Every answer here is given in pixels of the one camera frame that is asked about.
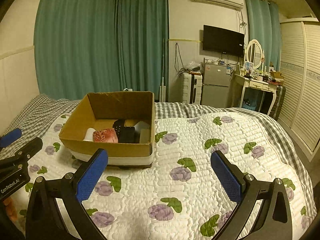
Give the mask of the black remote control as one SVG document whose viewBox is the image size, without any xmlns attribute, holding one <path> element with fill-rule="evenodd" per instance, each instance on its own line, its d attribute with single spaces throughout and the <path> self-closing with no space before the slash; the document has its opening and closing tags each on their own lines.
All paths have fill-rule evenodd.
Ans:
<svg viewBox="0 0 320 240">
<path fill-rule="evenodd" d="M 118 119 L 113 123 L 112 128 L 114 129 L 116 135 L 119 135 L 121 132 L 121 128 L 124 127 L 125 120 L 124 119 Z"/>
</svg>

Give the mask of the white small box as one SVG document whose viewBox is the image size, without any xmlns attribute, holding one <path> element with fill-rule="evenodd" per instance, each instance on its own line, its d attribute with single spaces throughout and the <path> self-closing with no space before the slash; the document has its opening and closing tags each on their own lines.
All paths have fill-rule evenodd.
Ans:
<svg viewBox="0 0 320 240">
<path fill-rule="evenodd" d="M 134 128 L 137 133 L 140 133 L 143 129 L 150 129 L 150 125 L 144 121 L 139 121 L 135 124 Z"/>
</svg>

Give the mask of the grey UGREEN power adapter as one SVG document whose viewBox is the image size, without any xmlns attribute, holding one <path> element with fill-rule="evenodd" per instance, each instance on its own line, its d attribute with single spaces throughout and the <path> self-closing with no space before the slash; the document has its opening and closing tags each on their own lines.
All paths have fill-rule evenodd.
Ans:
<svg viewBox="0 0 320 240">
<path fill-rule="evenodd" d="M 151 138 L 151 130 L 143 128 L 140 131 L 139 143 L 140 144 L 148 144 Z"/>
</svg>

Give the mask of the grey checkered bedsheet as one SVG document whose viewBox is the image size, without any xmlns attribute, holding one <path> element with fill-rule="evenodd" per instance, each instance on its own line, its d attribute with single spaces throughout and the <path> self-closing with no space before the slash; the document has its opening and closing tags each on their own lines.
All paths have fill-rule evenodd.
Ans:
<svg viewBox="0 0 320 240">
<path fill-rule="evenodd" d="M 63 114 L 71 114 L 79 103 L 79 100 L 51 99 L 46 94 L 40 94 L 32 99 L 5 130 L 10 132 L 20 128 L 22 137 L 3 149 L 1 158 L 13 156 L 19 148 L 35 137 L 43 137 L 56 118 Z M 269 142 L 279 151 L 281 161 L 290 165 L 297 173 L 303 192 L 306 195 L 313 194 L 311 178 L 296 153 L 291 138 L 270 116 L 243 108 L 214 108 L 181 102 L 157 102 L 155 108 L 157 119 L 195 118 L 208 113 L 235 112 L 257 120 L 266 129 Z"/>
</svg>

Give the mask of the white cylinder in box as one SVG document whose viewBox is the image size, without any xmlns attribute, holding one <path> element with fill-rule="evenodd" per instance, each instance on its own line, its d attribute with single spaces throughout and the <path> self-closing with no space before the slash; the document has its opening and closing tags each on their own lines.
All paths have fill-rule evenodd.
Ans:
<svg viewBox="0 0 320 240">
<path fill-rule="evenodd" d="M 93 135 L 96 130 L 94 128 L 88 128 L 84 137 L 84 141 L 94 141 Z"/>
</svg>

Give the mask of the brown cardboard box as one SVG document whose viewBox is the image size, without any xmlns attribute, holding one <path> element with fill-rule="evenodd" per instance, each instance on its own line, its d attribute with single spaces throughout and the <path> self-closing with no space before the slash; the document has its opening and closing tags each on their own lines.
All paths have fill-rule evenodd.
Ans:
<svg viewBox="0 0 320 240">
<path fill-rule="evenodd" d="M 117 120 L 124 120 L 125 127 L 133 127 L 140 121 L 150 125 L 146 143 L 84 141 L 89 128 L 96 131 L 112 128 Z M 93 155 L 103 148 L 110 157 L 149 157 L 155 142 L 155 96 L 152 92 L 88 93 L 64 124 L 59 138 L 66 148 L 81 154 Z"/>
</svg>

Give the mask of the red patterned small box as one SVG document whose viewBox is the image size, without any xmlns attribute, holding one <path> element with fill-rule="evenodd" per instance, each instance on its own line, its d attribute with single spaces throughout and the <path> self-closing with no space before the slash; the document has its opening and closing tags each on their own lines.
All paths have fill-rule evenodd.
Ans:
<svg viewBox="0 0 320 240">
<path fill-rule="evenodd" d="M 118 143 L 114 128 L 107 128 L 93 132 L 94 142 Z"/>
</svg>

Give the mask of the black block in box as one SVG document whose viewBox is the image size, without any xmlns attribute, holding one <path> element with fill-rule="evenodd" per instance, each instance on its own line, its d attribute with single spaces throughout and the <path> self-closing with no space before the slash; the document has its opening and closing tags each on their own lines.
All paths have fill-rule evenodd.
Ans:
<svg viewBox="0 0 320 240">
<path fill-rule="evenodd" d="M 139 134 L 134 127 L 121 127 L 118 136 L 119 143 L 137 144 L 139 143 Z"/>
</svg>

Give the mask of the white dressing table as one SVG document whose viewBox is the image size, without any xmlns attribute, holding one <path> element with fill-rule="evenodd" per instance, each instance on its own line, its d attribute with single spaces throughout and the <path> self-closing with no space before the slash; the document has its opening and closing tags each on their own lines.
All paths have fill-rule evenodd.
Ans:
<svg viewBox="0 0 320 240">
<path fill-rule="evenodd" d="M 236 84 L 240 85 L 242 87 L 242 89 L 240 89 L 240 91 L 241 91 L 240 99 L 239 100 L 238 99 L 235 100 L 236 106 L 238 106 L 240 108 L 242 107 L 244 96 L 245 96 L 245 91 L 246 91 L 247 88 L 251 88 L 251 89 L 262 91 L 263 96 L 262 96 L 262 99 L 261 99 L 261 103 L 259 105 L 259 111 L 262 108 L 263 101 L 264 101 L 264 98 L 265 98 L 265 94 L 266 93 L 271 93 L 272 94 L 272 101 L 270 103 L 270 106 L 269 106 L 269 109 L 268 109 L 268 112 L 267 112 L 267 115 L 269 115 L 271 113 L 271 111 L 272 111 L 272 108 L 273 108 L 274 103 L 275 103 L 276 98 L 277 98 L 277 87 L 278 86 L 277 85 L 273 85 L 273 84 L 268 83 L 268 82 L 265 82 L 265 81 L 258 81 L 258 80 L 255 80 L 255 79 L 249 79 L 249 78 L 246 78 L 246 77 L 241 76 L 239 74 L 233 74 L 233 77 L 234 77 L 234 81 L 236 82 Z"/>
</svg>

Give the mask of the silver mini fridge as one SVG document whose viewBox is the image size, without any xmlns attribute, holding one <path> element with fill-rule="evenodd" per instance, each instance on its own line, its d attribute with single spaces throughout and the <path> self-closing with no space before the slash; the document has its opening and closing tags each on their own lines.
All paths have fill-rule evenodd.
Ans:
<svg viewBox="0 0 320 240">
<path fill-rule="evenodd" d="M 227 107 L 231 69 L 219 64 L 203 65 L 201 104 L 216 108 Z"/>
</svg>

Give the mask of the white suitcase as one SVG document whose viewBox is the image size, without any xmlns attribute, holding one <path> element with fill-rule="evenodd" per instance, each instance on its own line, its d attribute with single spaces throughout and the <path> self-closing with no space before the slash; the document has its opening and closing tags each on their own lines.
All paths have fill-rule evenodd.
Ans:
<svg viewBox="0 0 320 240">
<path fill-rule="evenodd" d="M 202 74 L 200 72 L 189 72 L 181 75 L 183 103 L 199 105 L 202 94 Z"/>
</svg>

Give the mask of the oval white vanity mirror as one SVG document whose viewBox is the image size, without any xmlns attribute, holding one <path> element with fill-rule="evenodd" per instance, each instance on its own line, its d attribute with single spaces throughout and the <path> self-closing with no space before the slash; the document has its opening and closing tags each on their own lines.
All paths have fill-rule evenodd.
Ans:
<svg viewBox="0 0 320 240">
<path fill-rule="evenodd" d="M 259 69 L 263 65 L 264 50 L 257 39 L 249 41 L 245 50 L 245 61 L 251 63 L 253 69 Z"/>
</svg>

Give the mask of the white louvered wardrobe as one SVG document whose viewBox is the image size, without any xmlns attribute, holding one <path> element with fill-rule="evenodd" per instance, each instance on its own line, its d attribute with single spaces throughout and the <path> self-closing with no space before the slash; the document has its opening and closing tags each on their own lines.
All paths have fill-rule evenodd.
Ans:
<svg viewBox="0 0 320 240">
<path fill-rule="evenodd" d="M 312 161 L 319 152 L 319 20 L 292 18 L 280 26 L 286 94 L 278 121 Z"/>
</svg>

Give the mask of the teal curtain by wardrobe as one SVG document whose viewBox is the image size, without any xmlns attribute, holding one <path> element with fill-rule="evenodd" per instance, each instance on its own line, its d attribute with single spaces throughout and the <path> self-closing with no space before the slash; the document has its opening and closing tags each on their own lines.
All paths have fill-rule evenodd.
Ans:
<svg viewBox="0 0 320 240">
<path fill-rule="evenodd" d="M 249 39 L 256 39 L 265 52 L 266 66 L 280 70 L 281 28 L 278 5 L 268 0 L 246 0 Z"/>
</svg>

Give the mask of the black wall television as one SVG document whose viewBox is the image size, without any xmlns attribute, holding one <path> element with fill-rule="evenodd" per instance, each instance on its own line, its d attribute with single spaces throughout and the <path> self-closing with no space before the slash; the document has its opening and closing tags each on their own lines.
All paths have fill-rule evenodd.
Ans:
<svg viewBox="0 0 320 240">
<path fill-rule="evenodd" d="M 210 25 L 203 26 L 202 44 L 205 51 L 243 57 L 244 41 L 242 33 Z"/>
</svg>

